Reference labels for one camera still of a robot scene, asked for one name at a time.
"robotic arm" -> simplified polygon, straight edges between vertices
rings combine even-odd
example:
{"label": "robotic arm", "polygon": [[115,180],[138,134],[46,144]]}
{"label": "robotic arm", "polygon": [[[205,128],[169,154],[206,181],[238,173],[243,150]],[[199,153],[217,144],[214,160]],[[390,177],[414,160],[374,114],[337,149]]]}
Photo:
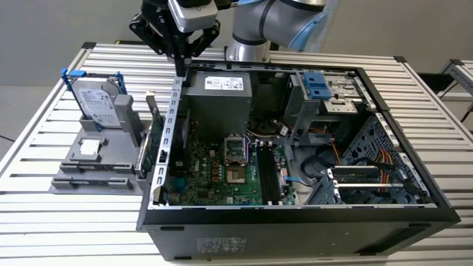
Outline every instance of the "robotic arm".
{"label": "robotic arm", "polygon": [[[269,42],[301,51],[326,23],[325,0],[143,0],[130,30],[174,63],[175,75],[219,34],[217,11],[235,8],[226,60],[265,62]],[[201,36],[189,43],[195,30]]]}

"motherboard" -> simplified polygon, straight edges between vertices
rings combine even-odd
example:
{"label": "motherboard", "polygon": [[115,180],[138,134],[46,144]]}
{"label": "motherboard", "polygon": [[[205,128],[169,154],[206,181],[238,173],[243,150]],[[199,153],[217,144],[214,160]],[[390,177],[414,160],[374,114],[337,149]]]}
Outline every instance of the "motherboard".
{"label": "motherboard", "polygon": [[[181,206],[266,204],[263,201],[266,188],[263,184],[261,186],[259,178],[257,143],[243,140],[241,145],[235,139],[221,143],[191,141],[186,176],[173,177],[171,180],[170,204]],[[275,204],[294,204],[293,189],[281,177],[281,173],[286,172],[281,146],[273,145],[271,160],[270,172],[274,173],[273,181],[278,187]]]}

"white sticker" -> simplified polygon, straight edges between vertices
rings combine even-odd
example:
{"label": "white sticker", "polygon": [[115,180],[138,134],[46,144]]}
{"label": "white sticker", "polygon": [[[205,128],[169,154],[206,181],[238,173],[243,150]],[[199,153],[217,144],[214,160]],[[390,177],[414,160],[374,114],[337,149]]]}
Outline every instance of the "white sticker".
{"label": "white sticker", "polygon": [[206,90],[242,90],[242,78],[207,76],[205,78]]}
{"label": "white sticker", "polygon": [[195,242],[199,253],[242,252],[245,251],[246,237],[198,237]]}
{"label": "white sticker", "polygon": [[281,129],[282,136],[287,135],[287,130],[289,130],[289,128],[286,126],[282,126],[282,129]]}
{"label": "white sticker", "polygon": [[79,89],[83,105],[93,121],[103,126],[119,126],[117,112],[109,94],[102,90]]}

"slotted metal table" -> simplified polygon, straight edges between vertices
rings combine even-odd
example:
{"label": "slotted metal table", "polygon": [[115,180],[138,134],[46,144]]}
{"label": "slotted metal table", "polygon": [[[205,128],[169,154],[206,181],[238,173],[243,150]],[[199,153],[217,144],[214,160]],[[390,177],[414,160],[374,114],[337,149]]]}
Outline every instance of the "slotted metal table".
{"label": "slotted metal table", "polygon": [[[222,60],[223,51],[207,49],[201,59]],[[387,257],[201,264],[473,265],[473,136],[409,64],[393,57],[290,52],[271,52],[270,61],[365,69],[462,221]],[[106,74],[119,71],[141,118],[150,117],[147,90],[155,93],[159,111],[166,111],[173,65],[147,47],[83,47],[69,69]],[[169,264],[147,234],[134,232],[139,196],[47,194],[51,176],[79,130],[78,117],[77,104],[58,82],[0,162],[0,264]]]}
{"label": "slotted metal table", "polygon": [[473,96],[473,61],[450,59],[442,74],[449,74]]}

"ram slot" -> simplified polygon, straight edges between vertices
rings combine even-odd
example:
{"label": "ram slot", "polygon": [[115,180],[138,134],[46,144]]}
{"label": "ram slot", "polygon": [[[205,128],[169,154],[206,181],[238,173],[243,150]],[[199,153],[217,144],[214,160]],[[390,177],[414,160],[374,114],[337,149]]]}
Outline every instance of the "ram slot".
{"label": "ram slot", "polygon": [[258,146],[258,173],[261,182],[261,197],[263,204],[278,204],[279,185],[274,166],[274,156],[270,146]]}

